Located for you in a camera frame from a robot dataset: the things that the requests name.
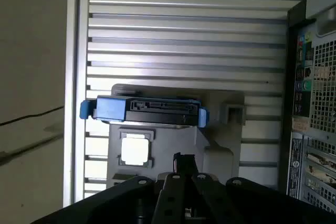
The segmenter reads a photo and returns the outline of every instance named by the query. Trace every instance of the label sticker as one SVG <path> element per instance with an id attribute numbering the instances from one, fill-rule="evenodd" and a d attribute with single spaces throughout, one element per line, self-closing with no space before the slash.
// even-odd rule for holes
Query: label sticker
<path id="1" fill-rule="evenodd" d="M 287 195 L 295 199 L 299 198 L 300 193 L 302 142 L 301 138 L 292 138 L 290 145 Z"/>

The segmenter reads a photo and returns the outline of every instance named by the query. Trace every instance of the ventilation grille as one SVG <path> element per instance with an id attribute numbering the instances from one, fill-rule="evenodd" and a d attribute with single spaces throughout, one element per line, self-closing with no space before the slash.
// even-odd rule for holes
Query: ventilation grille
<path id="1" fill-rule="evenodd" d="M 328 143 L 324 143 L 322 141 L 319 140 L 314 140 L 312 139 L 309 143 L 309 146 L 318 149 L 322 152 L 331 154 L 331 155 L 336 155 L 336 150 L 335 150 L 335 145 L 333 144 L 328 144 Z"/>
<path id="2" fill-rule="evenodd" d="M 328 207 L 325 203 L 323 203 L 322 201 L 320 201 L 318 198 L 316 198 L 314 195 L 310 193 L 307 193 L 307 200 L 316 207 L 319 207 L 328 212 L 334 213 L 334 211 L 330 209 L 330 207 Z"/>
<path id="3" fill-rule="evenodd" d="M 310 178 L 307 178 L 305 180 L 306 182 L 306 186 L 310 187 L 312 190 L 314 190 L 315 192 L 317 192 L 319 195 L 321 195 L 324 199 L 326 199 L 327 201 L 331 202 L 332 204 L 335 204 L 335 193 L 331 192 L 330 190 L 328 190 L 327 188 L 320 186 L 319 183 L 313 181 Z"/>
<path id="4" fill-rule="evenodd" d="M 335 133 L 336 40 L 316 46 L 310 127 Z"/>

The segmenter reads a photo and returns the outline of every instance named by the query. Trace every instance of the corrugated metal wall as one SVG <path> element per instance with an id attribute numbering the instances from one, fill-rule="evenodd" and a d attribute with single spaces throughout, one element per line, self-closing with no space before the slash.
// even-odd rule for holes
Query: corrugated metal wall
<path id="1" fill-rule="evenodd" d="M 276 187 L 285 21 L 298 2 L 81 0 L 79 59 L 87 53 L 87 62 L 78 67 L 87 68 L 77 99 L 109 94 L 116 83 L 243 91 L 239 175 Z M 76 157 L 86 157 L 75 164 L 76 200 L 105 187 L 108 127 L 88 120 L 85 132 L 85 151 L 83 134 L 76 135 Z"/>

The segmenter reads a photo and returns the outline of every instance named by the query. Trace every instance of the floor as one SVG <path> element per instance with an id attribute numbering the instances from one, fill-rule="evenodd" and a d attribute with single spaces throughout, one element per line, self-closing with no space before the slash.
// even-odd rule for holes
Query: floor
<path id="1" fill-rule="evenodd" d="M 0 122 L 64 104 L 66 0 L 0 0 Z M 0 127 L 0 152 L 53 135 L 63 110 Z M 0 223 L 62 207 L 63 142 L 0 166 Z"/>

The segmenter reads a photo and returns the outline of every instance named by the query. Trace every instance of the black cable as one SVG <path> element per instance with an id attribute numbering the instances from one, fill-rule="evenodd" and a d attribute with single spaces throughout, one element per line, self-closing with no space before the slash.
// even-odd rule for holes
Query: black cable
<path id="1" fill-rule="evenodd" d="M 60 106 L 60 107 L 54 108 L 52 110 L 48 110 L 48 111 L 43 112 L 43 113 L 21 116 L 20 118 L 16 118 L 16 119 L 12 119 L 12 120 L 7 121 L 7 122 L 0 123 L 0 126 L 4 126 L 4 125 L 7 125 L 7 124 L 15 123 L 17 121 L 20 121 L 20 120 L 23 120 L 23 119 L 27 119 L 27 118 L 37 118 L 39 116 L 46 115 L 46 114 L 49 114 L 51 112 L 54 112 L 54 111 L 57 111 L 57 110 L 60 110 L 60 109 L 63 109 L 63 108 L 64 108 L 64 106 Z"/>

